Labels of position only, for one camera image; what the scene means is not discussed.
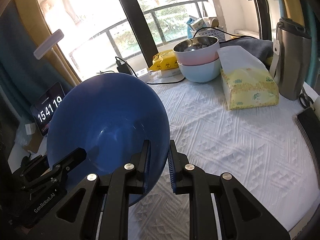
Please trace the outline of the cardboard box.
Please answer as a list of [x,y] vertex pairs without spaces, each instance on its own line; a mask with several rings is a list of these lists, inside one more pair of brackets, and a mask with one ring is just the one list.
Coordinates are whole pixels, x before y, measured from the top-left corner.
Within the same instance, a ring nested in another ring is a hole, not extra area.
[[35,122],[22,125],[23,148],[30,153],[37,153],[43,136]]

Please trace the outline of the white textured tablecloth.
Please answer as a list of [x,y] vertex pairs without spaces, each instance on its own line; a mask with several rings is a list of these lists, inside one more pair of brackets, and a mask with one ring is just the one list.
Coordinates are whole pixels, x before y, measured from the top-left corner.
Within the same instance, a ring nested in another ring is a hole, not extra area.
[[298,101],[229,111],[220,78],[155,85],[177,150],[205,172],[229,172],[276,217],[292,239],[305,239],[318,214],[317,172],[295,123]]

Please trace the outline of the tablet showing clock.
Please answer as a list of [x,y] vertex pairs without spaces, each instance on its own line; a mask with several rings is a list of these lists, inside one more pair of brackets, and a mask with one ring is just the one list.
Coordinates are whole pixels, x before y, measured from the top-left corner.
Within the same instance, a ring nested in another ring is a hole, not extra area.
[[42,136],[46,136],[54,113],[65,97],[59,82],[50,87],[30,108],[35,123]]

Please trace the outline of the black scissors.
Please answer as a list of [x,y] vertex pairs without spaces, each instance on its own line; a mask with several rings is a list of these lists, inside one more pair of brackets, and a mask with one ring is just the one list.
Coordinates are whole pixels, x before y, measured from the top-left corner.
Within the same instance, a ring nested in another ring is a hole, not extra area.
[[306,93],[304,87],[302,88],[300,94],[299,94],[299,103],[304,108],[307,109],[313,105],[313,100],[308,94]]

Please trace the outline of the yellow tissue pack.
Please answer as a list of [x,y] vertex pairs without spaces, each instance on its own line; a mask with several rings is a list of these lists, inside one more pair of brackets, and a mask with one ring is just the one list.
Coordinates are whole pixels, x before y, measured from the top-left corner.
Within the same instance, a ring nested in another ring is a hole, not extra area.
[[274,106],[279,89],[265,65],[241,46],[217,50],[228,110]]

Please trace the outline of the light blue bowl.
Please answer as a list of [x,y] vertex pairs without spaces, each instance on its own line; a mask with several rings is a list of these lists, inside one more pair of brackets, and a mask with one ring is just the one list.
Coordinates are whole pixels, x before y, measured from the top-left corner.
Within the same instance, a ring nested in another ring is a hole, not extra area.
[[220,75],[221,62],[216,59],[207,64],[186,66],[178,63],[182,75],[191,82],[207,83]]

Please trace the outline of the black charger brick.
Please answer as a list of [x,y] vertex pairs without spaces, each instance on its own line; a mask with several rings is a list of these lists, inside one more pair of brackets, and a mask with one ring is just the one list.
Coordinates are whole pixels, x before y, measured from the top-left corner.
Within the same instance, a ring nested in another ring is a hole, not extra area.
[[117,56],[115,58],[116,58],[118,72],[132,75],[131,69],[129,68],[129,65],[127,64],[127,62]]

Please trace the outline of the white desk lamp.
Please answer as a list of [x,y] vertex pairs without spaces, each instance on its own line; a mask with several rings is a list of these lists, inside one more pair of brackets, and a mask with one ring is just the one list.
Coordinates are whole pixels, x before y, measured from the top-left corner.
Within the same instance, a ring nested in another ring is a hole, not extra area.
[[53,48],[58,42],[64,38],[64,34],[61,29],[57,29],[52,35],[49,35],[34,51],[34,56],[37,60],[40,60],[44,55]]

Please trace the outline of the white power strip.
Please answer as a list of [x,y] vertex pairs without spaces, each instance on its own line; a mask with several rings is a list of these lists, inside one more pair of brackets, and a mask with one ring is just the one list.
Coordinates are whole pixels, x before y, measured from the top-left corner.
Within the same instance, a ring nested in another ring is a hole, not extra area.
[[185,77],[178,68],[155,72],[144,68],[136,72],[136,77],[148,85],[170,85],[185,80]]

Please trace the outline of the dark grey cloth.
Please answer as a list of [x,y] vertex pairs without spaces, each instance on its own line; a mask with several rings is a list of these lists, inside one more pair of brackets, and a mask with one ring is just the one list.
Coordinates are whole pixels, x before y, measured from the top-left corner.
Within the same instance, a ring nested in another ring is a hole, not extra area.
[[220,47],[241,46],[261,62],[273,56],[273,43],[270,40],[260,40],[253,37],[242,36],[228,41],[220,42]]

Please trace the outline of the pink steel-lined bowl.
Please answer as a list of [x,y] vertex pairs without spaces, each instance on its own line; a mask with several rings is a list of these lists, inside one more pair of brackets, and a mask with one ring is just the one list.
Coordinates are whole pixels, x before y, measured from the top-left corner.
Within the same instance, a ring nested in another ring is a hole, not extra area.
[[217,37],[200,36],[184,40],[174,46],[173,52],[178,63],[186,66],[207,64],[218,59],[220,48]]

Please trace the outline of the yellow wet wipes pack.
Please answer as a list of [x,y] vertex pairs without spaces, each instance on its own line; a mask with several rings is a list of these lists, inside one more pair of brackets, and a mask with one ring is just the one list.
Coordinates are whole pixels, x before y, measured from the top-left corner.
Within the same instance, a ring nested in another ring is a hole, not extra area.
[[156,72],[175,68],[178,68],[178,62],[173,50],[165,50],[153,56],[149,71]]

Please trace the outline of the grey steel thermos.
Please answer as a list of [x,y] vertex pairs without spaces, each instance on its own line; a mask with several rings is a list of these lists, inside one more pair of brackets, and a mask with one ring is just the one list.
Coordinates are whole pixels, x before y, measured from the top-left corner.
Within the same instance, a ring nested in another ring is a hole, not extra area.
[[290,18],[280,18],[273,41],[270,74],[283,97],[292,101],[298,99],[310,56],[311,36],[306,28]]

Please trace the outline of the white perforated basket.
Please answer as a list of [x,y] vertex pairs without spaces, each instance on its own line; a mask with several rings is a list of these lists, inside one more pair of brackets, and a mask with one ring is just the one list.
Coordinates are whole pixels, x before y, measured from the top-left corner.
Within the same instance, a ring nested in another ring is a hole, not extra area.
[[195,35],[199,36],[211,36],[218,38],[219,42],[225,42],[225,33],[223,32],[223,27],[215,27],[214,29],[202,29]]

